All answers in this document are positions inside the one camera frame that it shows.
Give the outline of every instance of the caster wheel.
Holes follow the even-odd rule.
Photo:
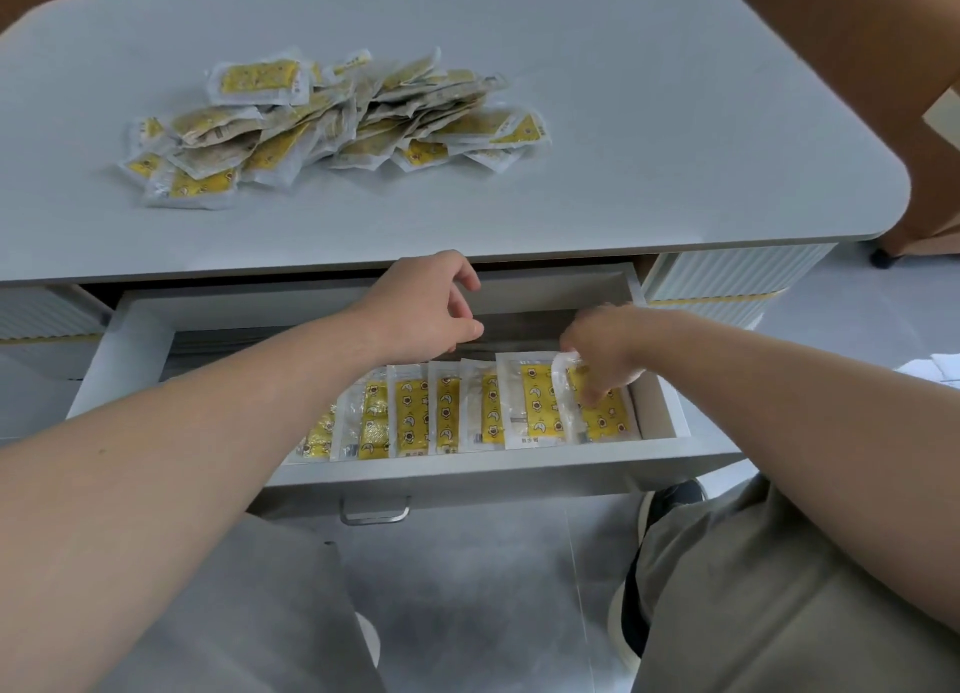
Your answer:
[[[881,270],[886,270],[899,260],[900,256],[891,256],[883,248],[878,248],[870,253],[870,265]]]

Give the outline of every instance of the hand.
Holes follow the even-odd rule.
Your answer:
[[[474,267],[455,250],[403,258],[349,311],[374,327],[381,363],[426,361],[483,334],[455,282],[480,287]]]
[[[644,319],[651,309],[636,306],[601,306],[577,313],[559,338],[565,352],[576,351],[590,368],[582,390],[583,403],[596,405],[608,389],[632,382],[645,368],[638,347]]]

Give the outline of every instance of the forearm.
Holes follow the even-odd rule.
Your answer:
[[[7,447],[7,685],[85,689],[108,670],[322,408],[378,363],[365,331],[352,314],[305,324]],[[78,644],[89,633],[93,649]]]
[[[960,627],[960,392],[685,312],[638,316],[636,337],[838,546]]]

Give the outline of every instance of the pile of packets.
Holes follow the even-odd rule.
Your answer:
[[[625,387],[582,407],[588,371],[574,352],[380,367],[340,395],[284,462],[641,439]]]
[[[405,172],[458,155],[502,172],[549,142],[529,109],[487,105],[502,76],[438,70],[440,49],[409,64],[363,50],[334,67],[297,48],[253,64],[218,64],[206,82],[210,105],[147,116],[129,130],[120,163],[145,186],[147,205],[229,207],[241,182],[289,189],[306,165]]]

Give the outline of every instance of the person's left hand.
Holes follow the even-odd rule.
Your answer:
[[[426,361],[483,334],[457,283],[480,287],[474,267],[455,250],[403,258],[348,311],[373,327],[383,362]]]

